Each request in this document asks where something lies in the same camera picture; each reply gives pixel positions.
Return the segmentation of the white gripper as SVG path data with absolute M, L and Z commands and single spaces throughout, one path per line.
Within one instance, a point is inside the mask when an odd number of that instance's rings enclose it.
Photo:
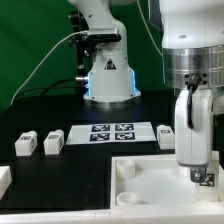
M 177 163 L 185 167 L 206 167 L 211 160 L 213 139 L 213 95 L 210 89 L 196 90 L 192 100 L 193 128 L 187 123 L 189 91 L 182 90 L 175 105 L 175 154 Z M 204 168 L 191 168 L 194 183 L 205 181 Z

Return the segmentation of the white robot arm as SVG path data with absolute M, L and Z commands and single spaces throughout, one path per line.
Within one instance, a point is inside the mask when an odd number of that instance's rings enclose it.
M 140 96 L 127 59 L 127 33 L 111 14 L 112 5 L 139 0 L 68 0 L 87 23 L 80 33 L 82 54 L 92 58 L 84 78 L 84 101 L 119 105 Z M 223 113 L 217 90 L 224 86 L 224 0 L 148 0 L 145 25 L 162 30 L 155 49 L 163 63 L 164 83 L 177 90 L 175 154 L 195 183 L 206 179 L 211 163 L 213 116 Z

